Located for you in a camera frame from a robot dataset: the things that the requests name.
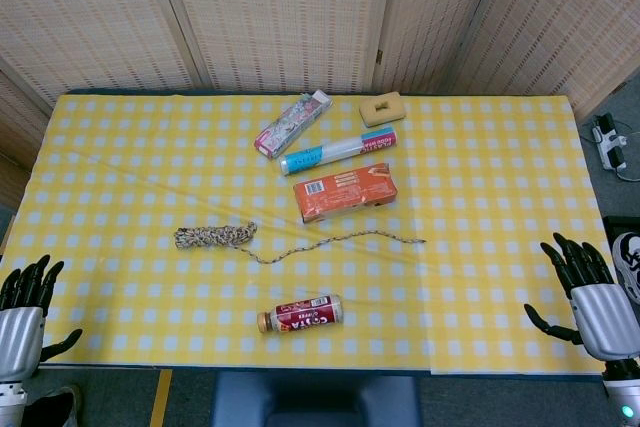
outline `gold bottle cap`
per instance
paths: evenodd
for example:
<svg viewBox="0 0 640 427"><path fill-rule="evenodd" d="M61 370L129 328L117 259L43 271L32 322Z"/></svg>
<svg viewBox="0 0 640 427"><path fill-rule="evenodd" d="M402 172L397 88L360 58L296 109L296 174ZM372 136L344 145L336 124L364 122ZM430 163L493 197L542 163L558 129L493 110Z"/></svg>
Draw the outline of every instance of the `gold bottle cap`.
<svg viewBox="0 0 640 427"><path fill-rule="evenodd" d="M267 326L267 315L266 312L258 313L258 330L263 334L269 330Z"/></svg>

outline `string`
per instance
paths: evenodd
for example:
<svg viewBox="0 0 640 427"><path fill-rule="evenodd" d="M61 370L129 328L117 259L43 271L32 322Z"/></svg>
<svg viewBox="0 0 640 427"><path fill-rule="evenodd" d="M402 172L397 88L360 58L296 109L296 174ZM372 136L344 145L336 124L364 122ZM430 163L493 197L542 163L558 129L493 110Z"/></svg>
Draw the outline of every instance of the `string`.
<svg viewBox="0 0 640 427"><path fill-rule="evenodd" d="M176 247L178 249L188 249L191 247L208 247L210 245L230 247L232 249L244 252L260 264L275 264L276 262L280 262L282 259L288 257L291 254L296 254L298 252L308 252L331 242L340 242L363 235L381 235L383 237L388 237L398 242L402 242L403 244L423 244L426 242L426 240L423 239L399 237L383 230L361 230L346 235L327 237L326 239L322 239L313 245L309 245L308 247L297 247L295 249L290 249L286 252L283 252L274 259L265 260L259 257L257 254L251 252L249 249L240 247L241 244L249 242L253 238L257 230L258 226L255 224L255 222L249 222L249 224L247 224L247 226L245 227L233 227L231 225L225 225L223 227L196 227L193 229L182 227L178 229L173 234L173 236L175 238Z"/></svg>

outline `woven panel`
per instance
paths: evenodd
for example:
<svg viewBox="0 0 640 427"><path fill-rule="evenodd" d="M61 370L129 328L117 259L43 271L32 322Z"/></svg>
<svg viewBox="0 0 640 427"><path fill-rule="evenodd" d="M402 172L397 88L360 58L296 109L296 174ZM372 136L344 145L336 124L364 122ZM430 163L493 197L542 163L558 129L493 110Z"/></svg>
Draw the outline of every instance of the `woven panel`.
<svg viewBox="0 0 640 427"><path fill-rule="evenodd" d="M490 0L454 92L564 93L581 117L639 52L640 0Z"/></svg>
<svg viewBox="0 0 640 427"><path fill-rule="evenodd" d="M156 0L0 0L0 52L49 102L74 88L186 88Z"/></svg>
<svg viewBox="0 0 640 427"><path fill-rule="evenodd" d="M30 169L48 121L0 72L0 153Z"/></svg>
<svg viewBox="0 0 640 427"><path fill-rule="evenodd" d="M374 89L438 90L479 0L389 0Z"/></svg>
<svg viewBox="0 0 640 427"><path fill-rule="evenodd" d="M18 210L29 173L0 156L0 204Z"/></svg>
<svg viewBox="0 0 640 427"><path fill-rule="evenodd" d="M184 0L215 88L357 92L381 0Z"/></svg>

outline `sponge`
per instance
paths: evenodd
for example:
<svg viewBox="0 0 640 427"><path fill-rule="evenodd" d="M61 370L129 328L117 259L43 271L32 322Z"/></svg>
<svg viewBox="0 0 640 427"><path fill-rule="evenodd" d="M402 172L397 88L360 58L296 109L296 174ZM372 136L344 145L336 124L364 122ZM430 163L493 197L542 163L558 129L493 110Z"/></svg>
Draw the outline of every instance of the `sponge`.
<svg viewBox="0 0 640 427"><path fill-rule="evenodd" d="M398 92L371 97L360 104L360 115L367 127L404 119L405 112Z"/></svg>

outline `bottle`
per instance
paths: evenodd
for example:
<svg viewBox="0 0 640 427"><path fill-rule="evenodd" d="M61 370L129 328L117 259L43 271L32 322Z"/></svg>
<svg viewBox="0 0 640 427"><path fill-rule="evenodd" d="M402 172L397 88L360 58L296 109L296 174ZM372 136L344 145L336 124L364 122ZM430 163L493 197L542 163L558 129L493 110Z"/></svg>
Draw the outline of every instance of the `bottle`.
<svg viewBox="0 0 640 427"><path fill-rule="evenodd" d="M340 322L342 303L335 294L278 305L271 312L258 313L258 330L263 334L271 330L288 332Z"/></svg>

